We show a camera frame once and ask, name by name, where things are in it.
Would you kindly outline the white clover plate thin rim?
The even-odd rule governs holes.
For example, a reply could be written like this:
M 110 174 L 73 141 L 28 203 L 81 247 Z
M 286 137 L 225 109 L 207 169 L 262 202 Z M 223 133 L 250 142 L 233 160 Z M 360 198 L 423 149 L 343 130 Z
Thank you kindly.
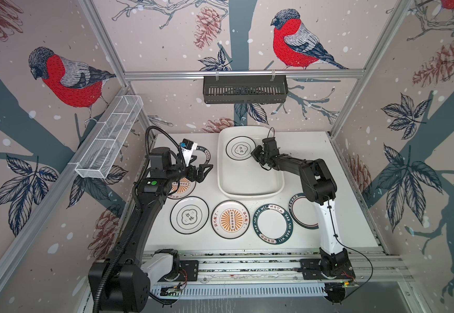
M 238 136 L 231 139 L 226 145 L 226 155 L 234 161 L 247 160 L 252 157 L 256 144 L 252 138 Z

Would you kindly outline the green rim hao wei plate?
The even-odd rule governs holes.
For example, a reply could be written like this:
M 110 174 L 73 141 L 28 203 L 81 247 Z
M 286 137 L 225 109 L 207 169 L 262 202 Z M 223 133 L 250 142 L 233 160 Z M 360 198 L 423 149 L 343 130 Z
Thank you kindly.
M 282 245 L 291 238 L 294 223 L 283 207 L 268 203 L 253 215 L 253 230 L 259 239 L 270 245 Z

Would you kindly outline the green red rim plate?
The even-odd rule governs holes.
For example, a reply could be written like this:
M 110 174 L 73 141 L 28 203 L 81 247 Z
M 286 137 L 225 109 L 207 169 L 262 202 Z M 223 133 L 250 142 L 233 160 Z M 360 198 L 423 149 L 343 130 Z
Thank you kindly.
M 293 195 L 288 203 L 288 211 L 294 222 L 309 230 L 318 229 L 318 210 L 318 204 L 310 202 L 302 192 Z

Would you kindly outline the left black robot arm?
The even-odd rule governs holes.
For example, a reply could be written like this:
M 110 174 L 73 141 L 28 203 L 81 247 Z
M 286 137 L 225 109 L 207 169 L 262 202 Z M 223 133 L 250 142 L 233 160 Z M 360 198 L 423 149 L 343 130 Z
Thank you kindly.
M 143 249 L 173 183 L 182 178 L 201 183 L 212 169 L 211 164 L 187 165 L 181 153 L 167 147 L 147 155 L 144 172 L 132 189 L 134 209 L 121 237 L 107 257 L 94 262 L 89 270 L 94 312 L 142 312 L 152 296 L 152 286 L 180 272 L 177 250 L 160 249 L 143 263 Z

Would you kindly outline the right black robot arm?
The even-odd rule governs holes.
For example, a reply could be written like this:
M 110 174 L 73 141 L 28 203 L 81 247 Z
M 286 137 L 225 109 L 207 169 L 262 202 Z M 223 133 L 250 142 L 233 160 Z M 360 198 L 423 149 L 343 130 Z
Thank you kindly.
M 337 184 L 322 159 L 297 159 L 281 154 L 274 137 L 262 140 L 251 156 L 265 170 L 293 173 L 300 177 L 303 194 L 311 203 L 318 205 L 320 235 L 320 270 L 332 279 L 350 267 L 347 248 L 342 244 L 335 214 Z

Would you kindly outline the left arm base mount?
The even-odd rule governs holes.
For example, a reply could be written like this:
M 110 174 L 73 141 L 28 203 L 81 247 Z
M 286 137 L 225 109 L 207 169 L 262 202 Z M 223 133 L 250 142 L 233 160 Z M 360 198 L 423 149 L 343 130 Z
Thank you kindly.
M 180 265 L 163 276 L 158 282 L 196 282 L 198 280 L 199 261 L 181 260 Z

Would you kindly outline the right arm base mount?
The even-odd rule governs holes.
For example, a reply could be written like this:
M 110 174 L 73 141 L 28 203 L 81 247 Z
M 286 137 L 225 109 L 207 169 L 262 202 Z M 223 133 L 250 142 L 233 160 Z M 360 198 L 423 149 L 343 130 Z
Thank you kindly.
M 348 258 L 300 259 L 298 270 L 304 280 L 354 280 L 356 278 L 352 264 Z

